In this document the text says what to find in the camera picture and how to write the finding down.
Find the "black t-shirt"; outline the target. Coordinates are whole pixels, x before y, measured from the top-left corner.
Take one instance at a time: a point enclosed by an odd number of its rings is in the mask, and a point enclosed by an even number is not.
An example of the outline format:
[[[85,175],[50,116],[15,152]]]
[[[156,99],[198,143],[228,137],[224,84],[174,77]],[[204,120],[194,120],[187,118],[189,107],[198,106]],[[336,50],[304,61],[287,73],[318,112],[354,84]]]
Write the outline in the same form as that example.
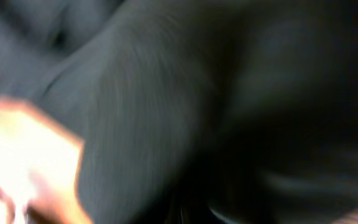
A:
[[[55,223],[358,223],[358,1],[0,1],[0,196]]]

